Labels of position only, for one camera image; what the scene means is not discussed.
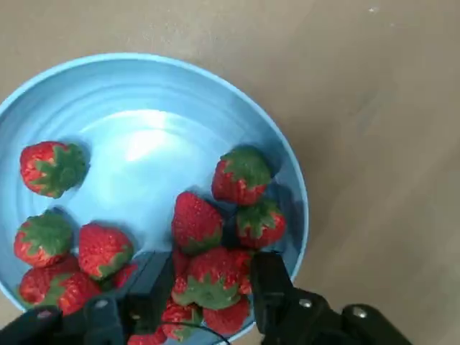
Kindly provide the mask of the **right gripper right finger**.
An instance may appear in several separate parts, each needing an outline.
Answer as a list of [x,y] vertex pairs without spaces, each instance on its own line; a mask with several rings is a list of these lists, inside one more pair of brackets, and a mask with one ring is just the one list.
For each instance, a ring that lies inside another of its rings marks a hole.
[[263,344],[411,345],[376,308],[351,304],[337,312],[322,295],[295,287],[275,252],[252,257],[250,282]]

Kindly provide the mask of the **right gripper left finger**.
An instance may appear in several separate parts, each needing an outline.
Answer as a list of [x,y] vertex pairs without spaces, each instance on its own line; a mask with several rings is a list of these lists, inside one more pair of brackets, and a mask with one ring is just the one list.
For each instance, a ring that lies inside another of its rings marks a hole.
[[1,330],[2,344],[125,344],[153,333],[175,283],[172,252],[145,252],[125,285],[91,298],[65,316],[56,306],[33,308]]

